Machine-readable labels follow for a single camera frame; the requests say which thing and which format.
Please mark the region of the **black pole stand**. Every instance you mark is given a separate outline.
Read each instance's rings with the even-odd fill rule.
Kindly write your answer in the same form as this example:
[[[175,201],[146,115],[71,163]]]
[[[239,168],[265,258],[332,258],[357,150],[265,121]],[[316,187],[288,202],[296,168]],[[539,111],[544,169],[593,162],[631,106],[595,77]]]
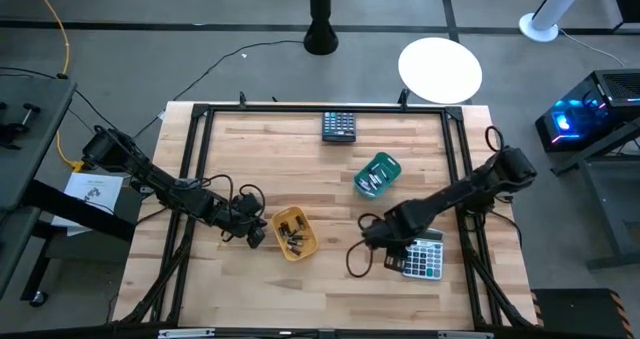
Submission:
[[[311,24],[303,45],[313,55],[324,56],[336,51],[339,40],[330,23],[331,0],[310,0]]]

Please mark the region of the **silver calculator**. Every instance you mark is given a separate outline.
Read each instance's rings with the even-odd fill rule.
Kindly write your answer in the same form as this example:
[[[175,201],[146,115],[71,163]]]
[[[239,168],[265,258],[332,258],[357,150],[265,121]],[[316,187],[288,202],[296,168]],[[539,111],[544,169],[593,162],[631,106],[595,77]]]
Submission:
[[[439,281],[443,275],[444,232],[427,229],[407,247],[407,259],[402,274],[405,277]]]

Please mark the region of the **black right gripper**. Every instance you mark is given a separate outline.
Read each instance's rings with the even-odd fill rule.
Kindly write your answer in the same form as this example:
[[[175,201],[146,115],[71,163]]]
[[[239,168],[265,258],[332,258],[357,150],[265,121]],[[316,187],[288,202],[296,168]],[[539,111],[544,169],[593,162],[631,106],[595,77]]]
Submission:
[[[417,237],[417,229],[404,227],[395,218],[388,221],[372,213],[360,216],[360,229],[364,244],[368,248],[386,249],[384,261],[386,269],[398,272],[404,270],[407,260],[407,251],[404,248]],[[395,256],[390,248],[398,248]]]

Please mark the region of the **green plastic bin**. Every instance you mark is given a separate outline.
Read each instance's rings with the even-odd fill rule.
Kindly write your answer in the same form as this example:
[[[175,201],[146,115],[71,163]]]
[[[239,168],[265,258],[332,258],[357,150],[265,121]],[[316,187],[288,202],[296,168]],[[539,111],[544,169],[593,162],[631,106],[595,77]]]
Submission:
[[[402,168],[397,160],[385,152],[378,152],[353,179],[356,190],[366,198],[374,199],[382,196],[393,182],[401,175]],[[369,175],[373,175],[377,181],[378,189],[374,190],[370,184]],[[368,182],[370,190],[367,191],[359,184],[359,180]]]

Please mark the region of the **white paper sheet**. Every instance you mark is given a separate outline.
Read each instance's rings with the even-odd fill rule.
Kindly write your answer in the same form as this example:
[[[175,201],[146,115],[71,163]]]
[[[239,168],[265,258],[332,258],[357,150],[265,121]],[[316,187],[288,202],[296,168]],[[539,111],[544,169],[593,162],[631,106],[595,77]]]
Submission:
[[[123,182],[120,176],[72,173],[64,193],[113,214]]]

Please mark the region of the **white tower fan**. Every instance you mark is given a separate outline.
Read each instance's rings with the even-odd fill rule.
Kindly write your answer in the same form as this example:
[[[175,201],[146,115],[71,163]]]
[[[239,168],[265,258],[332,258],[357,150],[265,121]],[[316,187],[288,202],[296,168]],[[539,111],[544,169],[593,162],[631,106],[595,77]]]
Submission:
[[[560,32],[558,22],[574,2],[575,0],[543,0],[535,12],[519,19],[520,33],[534,42],[554,41]]]

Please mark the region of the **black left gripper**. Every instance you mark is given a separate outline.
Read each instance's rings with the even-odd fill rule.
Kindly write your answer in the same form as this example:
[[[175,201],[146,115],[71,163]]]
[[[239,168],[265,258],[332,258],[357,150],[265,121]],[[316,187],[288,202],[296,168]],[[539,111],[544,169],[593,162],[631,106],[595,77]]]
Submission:
[[[239,194],[227,200],[222,209],[222,230],[234,237],[247,237],[251,249],[259,247],[265,239],[262,218],[263,205],[254,194]]]

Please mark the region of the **black aluminium table frame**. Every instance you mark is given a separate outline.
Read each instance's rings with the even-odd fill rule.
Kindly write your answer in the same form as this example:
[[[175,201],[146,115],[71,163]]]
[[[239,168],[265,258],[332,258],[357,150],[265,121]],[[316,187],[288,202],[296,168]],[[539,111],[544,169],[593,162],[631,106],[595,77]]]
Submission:
[[[383,265],[360,242],[360,216],[424,198],[489,157],[485,106],[453,113],[442,106],[356,104],[357,139],[321,139],[325,103],[213,105],[194,118],[193,104],[166,108],[153,154],[171,174],[211,177],[212,189],[252,183],[274,215],[291,206],[309,217],[319,240],[311,256],[287,260],[273,228],[257,249],[224,242],[216,228],[197,225],[178,322],[215,328],[469,329],[469,287],[453,211],[435,220],[444,232],[439,281],[407,278]],[[399,162],[401,175],[374,199],[354,187],[354,176],[378,153]]]

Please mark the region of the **black tray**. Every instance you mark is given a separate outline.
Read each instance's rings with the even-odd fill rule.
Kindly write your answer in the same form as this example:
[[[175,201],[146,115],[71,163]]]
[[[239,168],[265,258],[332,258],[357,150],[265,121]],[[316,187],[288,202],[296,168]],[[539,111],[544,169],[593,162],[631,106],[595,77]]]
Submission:
[[[324,112],[322,115],[322,140],[335,143],[355,142],[355,114],[351,112]]]

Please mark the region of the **grey side table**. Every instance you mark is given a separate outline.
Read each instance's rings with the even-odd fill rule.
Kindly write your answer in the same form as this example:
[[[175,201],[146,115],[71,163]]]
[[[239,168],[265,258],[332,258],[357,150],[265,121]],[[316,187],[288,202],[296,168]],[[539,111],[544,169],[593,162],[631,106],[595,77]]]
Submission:
[[[77,84],[70,80],[0,77],[0,124],[21,124],[12,149],[0,146],[0,299],[3,298],[30,239],[57,232],[40,220],[42,210],[23,196],[55,137]]]

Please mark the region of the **yellow plastic bin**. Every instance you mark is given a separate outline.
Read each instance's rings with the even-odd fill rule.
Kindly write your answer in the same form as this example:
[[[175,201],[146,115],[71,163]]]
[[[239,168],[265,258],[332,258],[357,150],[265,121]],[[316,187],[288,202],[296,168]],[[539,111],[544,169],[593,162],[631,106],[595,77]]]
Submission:
[[[305,224],[306,229],[300,230],[298,228],[298,224],[296,223],[296,216],[300,216]],[[283,237],[280,233],[279,226],[282,222],[286,221],[291,229],[291,236],[293,235],[307,235],[309,239],[304,241],[288,241],[289,237]],[[297,206],[291,206],[287,209],[284,209],[276,214],[274,214],[271,218],[271,226],[275,232],[277,243],[284,255],[284,257],[289,261],[299,261],[306,257],[311,256],[319,247],[319,240],[316,237],[316,234],[313,230],[310,220],[304,213],[304,211]],[[301,255],[295,256],[293,253],[289,251],[287,248],[287,243],[298,243],[302,246]]]

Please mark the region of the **black hazard-striped mat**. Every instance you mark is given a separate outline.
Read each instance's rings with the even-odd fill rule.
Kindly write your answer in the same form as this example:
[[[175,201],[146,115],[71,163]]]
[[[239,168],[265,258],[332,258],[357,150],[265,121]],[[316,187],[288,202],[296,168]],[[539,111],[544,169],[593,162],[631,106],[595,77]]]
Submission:
[[[532,289],[538,325],[548,331],[640,339],[619,294],[606,288]]]

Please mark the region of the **black computer with lights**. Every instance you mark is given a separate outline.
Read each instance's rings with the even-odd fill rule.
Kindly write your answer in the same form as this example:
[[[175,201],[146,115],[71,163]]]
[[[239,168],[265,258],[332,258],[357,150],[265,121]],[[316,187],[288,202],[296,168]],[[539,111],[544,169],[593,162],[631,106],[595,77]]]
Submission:
[[[595,70],[535,122],[545,152],[575,152],[640,117],[640,69]]]

